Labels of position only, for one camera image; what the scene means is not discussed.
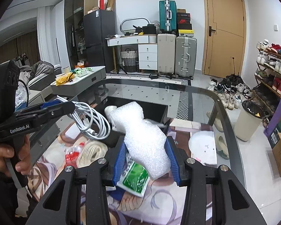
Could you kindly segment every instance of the black refrigerator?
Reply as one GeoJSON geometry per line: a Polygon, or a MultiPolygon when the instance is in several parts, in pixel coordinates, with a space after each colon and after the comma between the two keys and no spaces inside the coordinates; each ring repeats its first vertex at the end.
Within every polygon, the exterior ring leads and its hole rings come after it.
{"type": "Polygon", "coordinates": [[[105,66],[106,72],[114,68],[112,47],[107,36],[116,33],[113,11],[97,10],[83,16],[84,37],[89,67],[105,66]]]}

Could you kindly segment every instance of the human hand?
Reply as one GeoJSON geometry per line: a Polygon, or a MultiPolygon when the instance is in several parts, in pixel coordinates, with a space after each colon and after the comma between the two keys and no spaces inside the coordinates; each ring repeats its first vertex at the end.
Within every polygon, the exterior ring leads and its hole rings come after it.
{"type": "MultiPolygon", "coordinates": [[[[7,177],[11,177],[10,172],[6,166],[4,158],[12,158],[15,154],[14,149],[4,143],[0,143],[0,172],[7,177]]],[[[22,175],[27,175],[30,172],[30,141],[29,135],[25,135],[24,145],[19,151],[18,158],[20,161],[16,164],[16,171],[22,175]]]]}

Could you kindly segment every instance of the trash can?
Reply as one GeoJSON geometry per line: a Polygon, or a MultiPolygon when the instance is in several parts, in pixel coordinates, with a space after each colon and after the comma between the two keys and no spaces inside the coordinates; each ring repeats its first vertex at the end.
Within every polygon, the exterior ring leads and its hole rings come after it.
{"type": "Polygon", "coordinates": [[[248,141],[265,116],[262,107],[252,101],[243,101],[242,109],[234,126],[235,136],[248,141]]]}

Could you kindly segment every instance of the teal suitcase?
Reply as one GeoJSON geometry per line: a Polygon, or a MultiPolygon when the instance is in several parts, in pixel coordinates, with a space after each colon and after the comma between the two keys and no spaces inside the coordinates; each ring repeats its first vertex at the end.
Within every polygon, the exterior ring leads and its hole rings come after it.
{"type": "Polygon", "coordinates": [[[175,34],[177,31],[177,7],[175,1],[159,1],[160,30],[175,34]]]}

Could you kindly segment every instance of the blue gripper pad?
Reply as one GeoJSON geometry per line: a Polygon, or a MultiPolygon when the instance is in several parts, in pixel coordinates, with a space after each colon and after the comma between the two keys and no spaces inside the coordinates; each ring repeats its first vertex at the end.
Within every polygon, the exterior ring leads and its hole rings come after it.
{"type": "Polygon", "coordinates": [[[114,164],[114,176],[112,179],[112,183],[116,185],[118,181],[120,181],[122,172],[123,172],[123,167],[126,161],[126,153],[128,152],[127,147],[123,141],[122,146],[119,150],[116,162],[114,164]]]}
{"type": "Polygon", "coordinates": [[[177,183],[177,185],[179,186],[181,184],[181,179],[179,176],[179,165],[178,162],[175,158],[174,155],[174,151],[171,147],[171,143],[169,141],[169,139],[167,138],[164,144],[164,148],[165,148],[165,152],[167,153],[167,156],[169,157],[170,161],[171,161],[171,172],[173,175],[173,179],[174,181],[177,183]]]}

